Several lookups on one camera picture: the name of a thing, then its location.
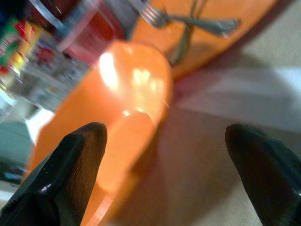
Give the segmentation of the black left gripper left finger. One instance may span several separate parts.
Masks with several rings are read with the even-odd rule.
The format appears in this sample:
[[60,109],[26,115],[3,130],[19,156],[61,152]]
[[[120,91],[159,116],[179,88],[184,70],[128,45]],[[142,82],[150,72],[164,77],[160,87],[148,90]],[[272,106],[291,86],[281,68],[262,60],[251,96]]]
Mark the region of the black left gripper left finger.
[[67,134],[0,211],[2,226],[79,226],[105,153],[107,128],[92,122]]

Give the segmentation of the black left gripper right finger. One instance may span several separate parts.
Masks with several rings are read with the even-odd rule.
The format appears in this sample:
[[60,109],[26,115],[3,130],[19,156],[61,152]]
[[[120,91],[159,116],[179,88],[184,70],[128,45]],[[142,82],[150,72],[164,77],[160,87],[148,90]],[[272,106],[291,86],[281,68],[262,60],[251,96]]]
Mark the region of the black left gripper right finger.
[[264,226],[301,224],[301,159],[281,141],[244,124],[226,128],[225,142]]

